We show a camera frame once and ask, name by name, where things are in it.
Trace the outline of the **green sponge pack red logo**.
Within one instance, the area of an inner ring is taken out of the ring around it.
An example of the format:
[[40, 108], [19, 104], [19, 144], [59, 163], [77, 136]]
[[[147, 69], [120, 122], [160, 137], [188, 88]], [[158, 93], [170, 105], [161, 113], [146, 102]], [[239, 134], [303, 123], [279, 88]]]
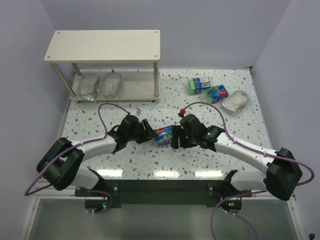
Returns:
[[157, 137], [154, 139], [157, 148], [168, 146], [173, 140], [173, 125], [165, 126], [154, 130]]

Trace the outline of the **green sponge pack blue label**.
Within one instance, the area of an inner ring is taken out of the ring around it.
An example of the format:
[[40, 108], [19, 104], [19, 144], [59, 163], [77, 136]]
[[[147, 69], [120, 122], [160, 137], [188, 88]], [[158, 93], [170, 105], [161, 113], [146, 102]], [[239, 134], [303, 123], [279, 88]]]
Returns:
[[221, 102], [228, 97], [228, 91], [223, 85], [209, 87], [203, 91], [203, 99], [210, 104]]

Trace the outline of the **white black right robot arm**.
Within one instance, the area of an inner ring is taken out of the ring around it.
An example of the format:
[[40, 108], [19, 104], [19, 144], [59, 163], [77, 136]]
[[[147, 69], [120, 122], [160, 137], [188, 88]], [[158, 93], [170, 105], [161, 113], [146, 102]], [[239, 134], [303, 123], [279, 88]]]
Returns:
[[242, 174], [233, 171], [225, 178], [226, 186], [238, 192], [266, 191], [287, 201], [303, 175], [290, 150], [258, 147], [228, 134], [221, 127], [206, 127], [195, 115], [188, 114], [179, 125], [173, 126], [171, 147], [187, 149], [196, 146], [229, 155], [254, 167], [254, 171]]

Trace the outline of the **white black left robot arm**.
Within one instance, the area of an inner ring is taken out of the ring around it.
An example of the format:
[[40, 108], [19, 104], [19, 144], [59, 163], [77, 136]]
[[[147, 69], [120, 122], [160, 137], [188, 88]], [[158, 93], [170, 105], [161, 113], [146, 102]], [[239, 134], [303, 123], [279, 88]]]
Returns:
[[92, 169], [81, 169], [82, 162], [100, 155], [115, 154], [129, 142], [142, 144], [157, 136], [146, 119], [139, 120], [128, 114], [106, 136], [84, 141], [59, 138], [40, 160], [36, 170], [58, 191], [69, 186], [101, 191], [104, 189], [100, 186], [103, 178]]

